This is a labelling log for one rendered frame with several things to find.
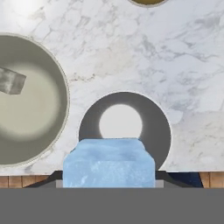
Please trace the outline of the pale blue ice cube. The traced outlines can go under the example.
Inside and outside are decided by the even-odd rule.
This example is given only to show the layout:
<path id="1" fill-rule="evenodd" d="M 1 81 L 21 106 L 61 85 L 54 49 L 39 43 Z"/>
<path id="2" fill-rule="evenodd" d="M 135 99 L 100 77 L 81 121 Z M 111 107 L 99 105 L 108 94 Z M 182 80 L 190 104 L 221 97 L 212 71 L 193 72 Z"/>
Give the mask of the pale blue ice cube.
<path id="1" fill-rule="evenodd" d="M 65 188 L 152 188 L 156 168 L 136 138 L 84 139 L 63 163 Z"/>

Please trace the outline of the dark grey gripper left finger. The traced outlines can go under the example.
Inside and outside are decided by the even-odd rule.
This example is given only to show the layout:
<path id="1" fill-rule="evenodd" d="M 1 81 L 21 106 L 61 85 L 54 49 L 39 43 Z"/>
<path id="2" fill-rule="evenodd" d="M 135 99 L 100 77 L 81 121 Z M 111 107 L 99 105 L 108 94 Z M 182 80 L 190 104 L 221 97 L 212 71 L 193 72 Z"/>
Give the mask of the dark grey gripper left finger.
<path id="1" fill-rule="evenodd" d="M 57 188 L 63 186 L 63 171 L 55 171 L 51 175 L 38 175 L 36 182 L 27 186 L 27 188 Z"/>

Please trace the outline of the dark blue stool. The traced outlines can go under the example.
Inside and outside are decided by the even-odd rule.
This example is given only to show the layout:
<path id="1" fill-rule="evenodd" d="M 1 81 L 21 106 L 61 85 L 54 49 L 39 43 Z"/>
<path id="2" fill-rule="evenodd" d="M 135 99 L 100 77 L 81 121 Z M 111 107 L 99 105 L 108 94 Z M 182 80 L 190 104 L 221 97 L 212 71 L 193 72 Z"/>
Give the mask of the dark blue stool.
<path id="1" fill-rule="evenodd" d="M 198 172 L 170 172 L 169 175 L 182 183 L 192 187 L 203 188 L 203 184 Z"/>

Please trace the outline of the grey ice bowl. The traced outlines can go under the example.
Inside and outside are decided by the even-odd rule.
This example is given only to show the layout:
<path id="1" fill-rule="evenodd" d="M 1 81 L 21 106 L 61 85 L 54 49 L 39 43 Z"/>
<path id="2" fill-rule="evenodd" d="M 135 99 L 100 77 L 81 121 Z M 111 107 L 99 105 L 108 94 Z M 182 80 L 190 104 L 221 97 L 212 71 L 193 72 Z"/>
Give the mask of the grey ice bowl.
<path id="1" fill-rule="evenodd" d="M 65 128 L 67 78 L 40 43 L 0 33 L 0 67 L 26 76 L 20 94 L 0 92 L 0 167 L 28 163 L 49 151 Z"/>

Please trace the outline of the brown round bowl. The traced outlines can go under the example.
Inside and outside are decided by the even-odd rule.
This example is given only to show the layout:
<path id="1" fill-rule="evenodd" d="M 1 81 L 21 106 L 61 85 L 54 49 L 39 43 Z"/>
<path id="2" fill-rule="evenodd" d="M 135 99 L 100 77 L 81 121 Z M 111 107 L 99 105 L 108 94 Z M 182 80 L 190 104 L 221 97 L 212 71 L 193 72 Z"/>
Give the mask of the brown round bowl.
<path id="1" fill-rule="evenodd" d="M 158 6 L 160 4 L 163 4 L 167 2 L 168 0 L 130 0 L 130 1 L 140 6 L 153 7 L 153 6 Z"/>

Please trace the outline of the grey ice cube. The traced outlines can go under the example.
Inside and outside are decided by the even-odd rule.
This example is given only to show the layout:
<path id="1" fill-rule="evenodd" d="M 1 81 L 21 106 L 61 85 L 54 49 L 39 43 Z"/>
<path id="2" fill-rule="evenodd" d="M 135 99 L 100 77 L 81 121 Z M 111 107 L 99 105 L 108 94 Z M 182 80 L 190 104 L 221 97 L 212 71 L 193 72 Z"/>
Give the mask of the grey ice cube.
<path id="1" fill-rule="evenodd" d="M 0 92 L 7 95 L 20 95 L 25 80 L 25 75 L 0 67 Z"/>

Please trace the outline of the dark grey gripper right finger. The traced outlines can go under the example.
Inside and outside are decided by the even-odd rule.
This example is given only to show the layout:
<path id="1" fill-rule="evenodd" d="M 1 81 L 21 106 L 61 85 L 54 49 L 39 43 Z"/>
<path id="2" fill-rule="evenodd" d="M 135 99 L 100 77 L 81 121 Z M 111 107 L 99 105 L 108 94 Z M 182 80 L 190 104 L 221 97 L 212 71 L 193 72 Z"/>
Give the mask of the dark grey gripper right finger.
<path id="1" fill-rule="evenodd" d="M 166 171 L 156 171 L 156 188 L 183 188 L 186 184 L 172 178 Z"/>

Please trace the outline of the grey glass cup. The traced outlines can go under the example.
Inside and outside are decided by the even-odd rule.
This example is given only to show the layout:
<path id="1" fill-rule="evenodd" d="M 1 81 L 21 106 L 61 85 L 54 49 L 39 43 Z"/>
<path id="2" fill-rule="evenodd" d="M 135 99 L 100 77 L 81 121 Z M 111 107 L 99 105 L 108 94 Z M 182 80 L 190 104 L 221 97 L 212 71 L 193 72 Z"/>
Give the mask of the grey glass cup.
<path id="1" fill-rule="evenodd" d="M 103 96 L 86 112 L 80 122 L 79 140 L 100 139 L 99 123 L 102 114 L 111 106 L 124 104 L 131 106 L 140 115 L 143 128 L 139 139 L 155 160 L 158 171 L 165 162 L 172 143 L 172 130 L 162 109 L 142 94 L 116 92 Z"/>

